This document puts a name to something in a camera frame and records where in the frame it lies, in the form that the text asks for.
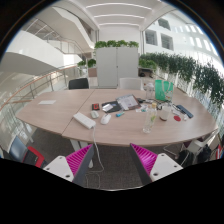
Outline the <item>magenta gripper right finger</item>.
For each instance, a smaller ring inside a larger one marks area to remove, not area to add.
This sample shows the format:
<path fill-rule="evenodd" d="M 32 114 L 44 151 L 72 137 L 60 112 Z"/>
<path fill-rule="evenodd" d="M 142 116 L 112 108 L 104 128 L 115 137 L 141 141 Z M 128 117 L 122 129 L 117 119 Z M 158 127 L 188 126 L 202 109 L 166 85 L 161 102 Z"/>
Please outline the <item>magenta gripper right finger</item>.
<path fill-rule="evenodd" d="M 182 169 L 181 165 L 165 153 L 156 154 L 133 143 L 130 144 L 130 154 L 143 185 Z"/>

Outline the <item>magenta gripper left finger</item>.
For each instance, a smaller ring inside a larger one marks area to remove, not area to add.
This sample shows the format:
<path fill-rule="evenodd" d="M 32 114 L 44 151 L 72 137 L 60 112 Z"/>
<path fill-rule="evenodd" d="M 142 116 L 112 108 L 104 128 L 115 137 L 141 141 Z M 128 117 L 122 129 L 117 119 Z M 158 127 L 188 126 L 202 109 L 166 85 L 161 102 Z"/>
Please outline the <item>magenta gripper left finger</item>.
<path fill-rule="evenodd" d="M 90 144 L 66 157 L 56 157 L 44 170 L 73 182 L 78 186 L 82 186 L 93 155 L 94 147 Z"/>

